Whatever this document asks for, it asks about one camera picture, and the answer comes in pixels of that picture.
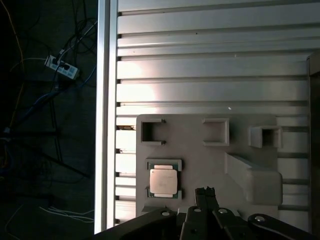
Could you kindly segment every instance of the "electrical outlet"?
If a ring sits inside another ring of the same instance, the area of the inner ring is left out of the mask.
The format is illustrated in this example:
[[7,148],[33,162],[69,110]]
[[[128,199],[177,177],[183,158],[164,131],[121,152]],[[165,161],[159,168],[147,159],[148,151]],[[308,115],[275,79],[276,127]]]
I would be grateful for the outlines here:
[[59,65],[67,65],[69,66],[69,69],[65,69],[64,67],[59,67],[59,69],[57,70],[58,73],[62,74],[62,75],[65,75],[66,77],[74,80],[76,79],[78,76],[79,76],[79,69],[76,68],[75,66],[72,66],[64,61],[60,61],[58,60],[57,61],[57,64],[54,64],[53,63],[53,60],[55,59],[56,57],[50,55],[46,58],[45,62],[44,62],[44,65],[47,66],[48,68],[51,68],[53,70],[57,70],[57,67]]

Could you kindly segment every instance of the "metal stand leg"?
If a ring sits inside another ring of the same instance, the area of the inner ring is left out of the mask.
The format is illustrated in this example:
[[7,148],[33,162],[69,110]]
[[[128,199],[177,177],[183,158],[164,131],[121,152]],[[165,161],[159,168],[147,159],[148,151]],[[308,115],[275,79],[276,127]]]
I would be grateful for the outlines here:
[[29,146],[28,144],[25,144],[25,143],[20,142],[20,141],[15,141],[15,144],[17,144],[17,145],[19,145],[19,146],[21,146],[23,148],[29,149],[29,150],[33,151],[34,153],[38,154],[39,156],[44,157],[44,158],[48,159],[49,161],[54,162],[54,163],[58,164],[59,166],[62,166],[64,168],[66,168],[66,169],[69,169],[69,170],[71,170],[71,171],[73,171],[73,172],[75,172],[77,174],[80,174],[80,175],[86,177],[86,178],[90,177],[89,174],[84,173],[84,172],[82,172],[80,170],[77,170],[77,169],[73,168],[72,166],[69,166],[69,165],[67,165],[67,164],[55,159],[52,156],[49,156],[49,155],[43,153],[42,151],[40,151],[40,150],[38,150],[38,149],[36,149],[36,148],[34,148],[32,146]]

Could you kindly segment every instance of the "cable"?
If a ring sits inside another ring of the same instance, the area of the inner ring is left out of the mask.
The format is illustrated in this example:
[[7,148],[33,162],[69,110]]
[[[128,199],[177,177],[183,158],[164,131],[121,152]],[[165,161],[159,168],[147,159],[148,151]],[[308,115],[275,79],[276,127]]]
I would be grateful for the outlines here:
[[91,29],[92,29],[93,27],[95,27],[95,25],[96,25],[97,23],[98,23],[98,21],[95,21],[95,23],[83,34],[82,37],[80,37],[80,38],[78,39],[78,41],[77,41],[75,44],[73,44],[72,46],[70,46],[69,48],[67,48],[67,50],[65,50],[65,51],[61,54],[59,60],[60,60],[67,52],[69,52],[77,43],[81,42],[81,40],[91,31]]
[[54,214],[54,215],[59,215],[59,216],[63,216],[63,217],[69,217],[69,218],[72,218],[72,219],[74,219],[74,220],[81,221],[81,222],[83,222],[83,223],[90,224],[90,223],[94,223],[94,222],[95,222],[92,218],[89,218],[89,217],[85,217],[85,216],[73,216],[73,215],[68,215],[68,214],[66,214],[66,213],[64,213],[64,212],[58,213],[59,211],[53,212],[53,211],[46,210],[46,209],[44,209],[44,208],[42,208],[42,207],[39,207],[39,208],[40,208],[41,210],[47,212],[47,213]]
[[19,51],[20,51],[20,55],[21,55],[21,62],[22,62],[22,69],[23,69],[23,72],[25,72],[25,65],[24,65],[24,55],[22,53],[22,49],[21,49],[21,46],[20,46],[20,42],[19,42],[19,39],[18,39],[18,36],[17,36],[17,33],[16,33],[16,30],[15,30],[15,26],[12,22],[12,19],[11,19],[11,15],[6,7],[6,5],[4,4],[3,0],[0,0],[2,6],[4,7],[7,15],[8,15],[8,18],[9,18],[9,21],[10,21],[10,24],[11,24],[11,27],[12,27],[12,31],[14,33],[14,36],[15,36],[15,39],[16,39],[16,43],[18,45],[18,48],[19,48]]
[[[93,70],[92,70],[92,72],[90,73],[90,75],[88,76],[88,78],[87,78],[83,83],[81,83],[79,86],[76,86],[76,87],[73,87],[73,88],[67,88],[67,89],[65,89],[65,90],[60,91],[60,93],[82,88],[82,87],[91,79],[91,77],[92,77],[92,75],[94,74],[96,68],[97,68],[97,66],[95,66],[95,67],[93,68]],[[53,95],[53,94],[56,94],[56,92],[52,92],[52,89],[51,89],[50,92],[48,92],[48,93],[42,95],[41,97],[39,97],[39,98],[34,102],[34,104],[30,107],[30,109],[26,112],[26,114],[23,116],[23,118],[24,118],[26,115],[29,114],[29,112],[32,110],[32,108],[34,108],[35,105],[37,105],[40,100],[44,99],[44,98],[47,97],[47,96]]]
[[64,213],[70,213],[70,214],[78,214],[78,215],[86,215],[86,214],[89,214],[89,213],[92,213],[94,212],[95,210],[90,210],[90,211],[86,211],[86,212],[75,212],[75,211],[65,211],[65,210],[61,210],[61,209],[58,209],[56,207],[53,207],[51,206],[51,208],[49,207],[49,209],[51,210],[57,210],[57,211],[60,211],[60,212],[64,212]]
[[13,69],[15,69],[18,65],[20,65],[22,62],[24,61],[27,61],[27,60],[47,60],[46,58],[41,58],[41,57],[28,57],[28,58],[25,58],[23,59],[23,61],[21,60],[20,62],[16,63],[15,65],[13,65],[11,68],[10,68],[10,71],[9,72],[12,72]]
[[17,212],[23,207],[23,204],[18,207],[17,210],[15,210],[15,212],[12,214],[12,216],[9,218],[8,222],[6,223],[6,225],[4,226],[4,231],[9,234],[11,237],[13,237],[14,239],[17,239],[17,240],[20,240],[20,238],[18,238],[17,236],[11,234],[10,232],[8,232],[7,228],[8,228],[8,225],[9,223],[12,221],[12,219],[14,218],[14,216],[17,214]]

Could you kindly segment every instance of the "screw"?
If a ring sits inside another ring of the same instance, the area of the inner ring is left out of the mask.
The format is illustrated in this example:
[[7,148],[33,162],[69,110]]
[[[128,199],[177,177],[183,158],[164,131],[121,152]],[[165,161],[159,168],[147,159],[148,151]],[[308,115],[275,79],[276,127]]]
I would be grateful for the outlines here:
[[258,222],[264,222],[266,220],[263,216],[256,216],[254,219]]
[[225,210],[224,208],[219,209],[218,212],[221,213],[221,214],[226,214],[226,213],[228,213],[228,211]]

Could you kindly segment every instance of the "square slot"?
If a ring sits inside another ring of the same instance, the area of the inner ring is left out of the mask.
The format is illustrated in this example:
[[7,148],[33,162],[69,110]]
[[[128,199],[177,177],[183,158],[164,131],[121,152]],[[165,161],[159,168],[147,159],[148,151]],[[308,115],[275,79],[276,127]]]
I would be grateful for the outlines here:
[[262,146],[278,147],[279,146],[279,129],[262,129]]
[[229,119],[228,118],[205,118],[205,147],[229,146]]
[[253,126],[249,128],[249,146],[256,148],[282,147],[280,126]]
[[164,124],[163,119],[150,119],[141,122],[141,143],[145,145],[163,145],[166,143],[164,140],[156,139],[156,128]]

